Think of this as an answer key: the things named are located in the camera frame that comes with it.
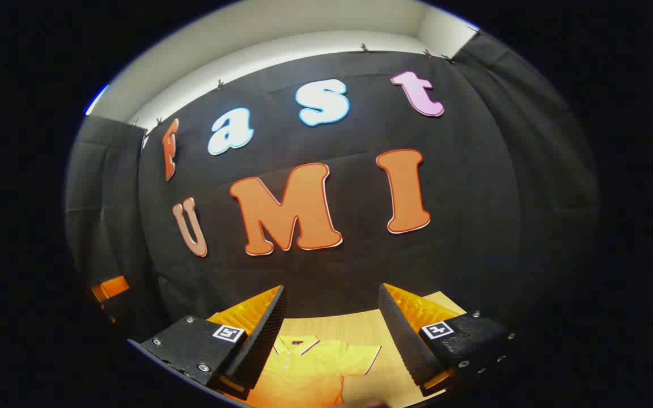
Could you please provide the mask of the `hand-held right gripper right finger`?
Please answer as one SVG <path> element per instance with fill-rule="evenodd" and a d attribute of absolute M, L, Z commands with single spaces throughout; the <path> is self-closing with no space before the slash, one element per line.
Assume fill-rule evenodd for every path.
<path fill-rule="evenodd" d="M 515 353 L 515 331 L 383 283 L 378 307 L 402 362 L 424 397 L 474 385 Z"/>

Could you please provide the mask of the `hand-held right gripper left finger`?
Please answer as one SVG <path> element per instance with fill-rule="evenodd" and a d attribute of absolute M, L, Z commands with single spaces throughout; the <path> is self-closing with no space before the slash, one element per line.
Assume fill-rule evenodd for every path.
<path fill-rule="evenodd" d="M 140 354 L 217 398 L 246 400 L 264 370 L 287 313 L 277 285 L 211 318 L 187 315 L 143 341 Z"/>

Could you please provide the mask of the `orange T-shirt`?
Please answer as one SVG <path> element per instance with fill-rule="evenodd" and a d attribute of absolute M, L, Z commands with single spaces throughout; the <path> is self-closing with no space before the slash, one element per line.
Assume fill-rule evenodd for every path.
<path fill-rule="evenodd" d="M 254 408 L 341 405 L 345 377 L 367 375 L 380 352 L 379 345 L 280 335 L 244 403 Z"/>

